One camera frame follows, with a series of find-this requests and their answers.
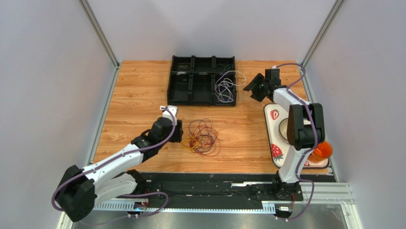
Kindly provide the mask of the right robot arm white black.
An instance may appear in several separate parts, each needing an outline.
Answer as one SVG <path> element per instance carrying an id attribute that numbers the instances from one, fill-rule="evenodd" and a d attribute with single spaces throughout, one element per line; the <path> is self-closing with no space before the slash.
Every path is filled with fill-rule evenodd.
<path id="1" fill-rule="evenodd" d="M 278 68 L 258 73 L 244 88 L 259 102 L 269 98 L 287 113 L 288 152 L 272 182 L 271 193 L 278 199 L 290 197 L 299 190 L 300 173 L 309 154 L 325 140 L 323 107 L 296 95 L 289 86 L 282 85 Z"/>

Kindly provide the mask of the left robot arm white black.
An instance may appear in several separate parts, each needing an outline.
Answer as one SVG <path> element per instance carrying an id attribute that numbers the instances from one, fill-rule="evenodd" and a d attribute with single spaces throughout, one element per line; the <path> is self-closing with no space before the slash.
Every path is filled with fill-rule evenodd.
<path id="1" fill-rule="evenodd" d="M 182 120 L 160 117 L 151 129 L 134 138 L 116 154 L 89 166 L 66 169 L 51 197 L 52 206 L 73 222 L 84 219 L 93 208 L 113 198 L 148 198 L 146 180 L 133 166 L 156 156 L 168 143 L 179 143 Z"/>

